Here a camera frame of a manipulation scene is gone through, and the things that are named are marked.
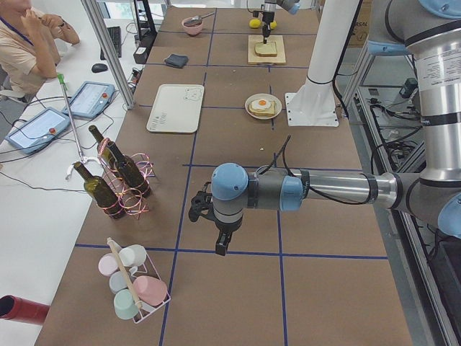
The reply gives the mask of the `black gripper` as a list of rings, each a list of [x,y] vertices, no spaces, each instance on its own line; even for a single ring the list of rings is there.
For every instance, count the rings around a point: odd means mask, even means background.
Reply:
[[[188,217],[191,222],[197,222],[199,217],[203,217],[209,221],[215,220],[212,193],[207,191],[210,184],[211,182],[206,182],[202,189],[191,199],[191,206],[188,211]],[[231,234],[221,231],[215,242],[215,253],[220,256],[226,256],[230,242]]]
[[[262,35],[263,35],[263,44],[267,44],[268,37],[271,34],[270,23],[274,21],[275,11],[265,12],[262,10],[252,10],[251,11],[253,19],[259,19],[261,21]]]

